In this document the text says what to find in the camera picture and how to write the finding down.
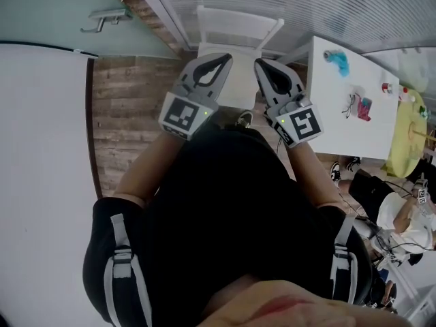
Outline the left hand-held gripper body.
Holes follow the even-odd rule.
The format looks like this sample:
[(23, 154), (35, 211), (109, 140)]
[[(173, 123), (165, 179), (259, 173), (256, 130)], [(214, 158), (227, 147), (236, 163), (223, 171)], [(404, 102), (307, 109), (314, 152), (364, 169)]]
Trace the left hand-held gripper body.
[(193, 136), (219, 109), (219, 86), (178, 80), (166, 93), (159, 115), (161, 128), (184, 140)]

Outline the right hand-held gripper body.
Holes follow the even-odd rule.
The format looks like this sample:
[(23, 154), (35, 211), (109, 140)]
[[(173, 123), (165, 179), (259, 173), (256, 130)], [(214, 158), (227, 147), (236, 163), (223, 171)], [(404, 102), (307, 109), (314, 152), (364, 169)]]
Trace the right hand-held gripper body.
[(288, 148), (308, 142), (324, 133), (317, 107), (306, 91), (279, 94), (264, 89), (267, 123), (279, 134)]

